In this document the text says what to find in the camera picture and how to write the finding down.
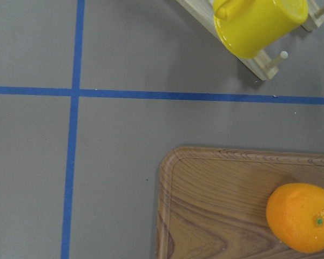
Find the orange fruit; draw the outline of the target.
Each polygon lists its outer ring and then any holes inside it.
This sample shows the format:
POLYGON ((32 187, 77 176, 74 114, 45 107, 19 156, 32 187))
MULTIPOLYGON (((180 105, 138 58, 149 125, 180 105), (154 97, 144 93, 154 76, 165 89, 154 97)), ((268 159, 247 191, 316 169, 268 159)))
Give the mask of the orange fruit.
POLYGON ((266 220, 273 234, 301 253, 324 250, 324 189, 288 183, 269 197, 266 220))

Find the wooden cutting board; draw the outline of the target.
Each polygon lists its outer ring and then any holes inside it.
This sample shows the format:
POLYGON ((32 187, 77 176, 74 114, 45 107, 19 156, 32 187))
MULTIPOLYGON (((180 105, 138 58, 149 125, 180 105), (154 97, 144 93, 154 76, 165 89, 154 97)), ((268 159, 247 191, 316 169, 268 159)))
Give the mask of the wooden cutting board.
POLYGON ((155 258, 324 258, 297 252, 269 229, 281 185, 324 188, 324 154, 179 147, 159 173, 155 258))

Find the wooden drying rack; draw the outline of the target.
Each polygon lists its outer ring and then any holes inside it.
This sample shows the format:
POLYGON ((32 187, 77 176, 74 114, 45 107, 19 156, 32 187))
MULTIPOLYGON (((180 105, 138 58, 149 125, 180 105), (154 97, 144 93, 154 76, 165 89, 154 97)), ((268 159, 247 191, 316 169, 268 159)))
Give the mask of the wooden drying rack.
MULTIPOLYGON (((216 28, 212 10, 213 1, 178 1, 203 27, 205 27, 216 39, 220 39, 216 28)), ((324 23, 324 5, 318 6, 316 1, 308 1, 308 17, 302 27, 311 32, 324 23)), ((260 80, 270 80, 278 72, 278 65, 288 58, 286 51, 280 52, 275 58, 271 58, 265 49, 260 50, 252 59, 238 58, 260 80)))

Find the yellow mug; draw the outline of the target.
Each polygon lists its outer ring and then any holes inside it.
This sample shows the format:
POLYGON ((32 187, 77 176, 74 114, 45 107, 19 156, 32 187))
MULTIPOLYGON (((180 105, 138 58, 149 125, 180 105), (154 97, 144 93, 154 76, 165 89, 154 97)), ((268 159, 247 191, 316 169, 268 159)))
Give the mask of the yellow mug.
POLYGON ((307 1, 214 1, 218 37, 232 54, 252 59, 258 52, 302 25, 307 1))

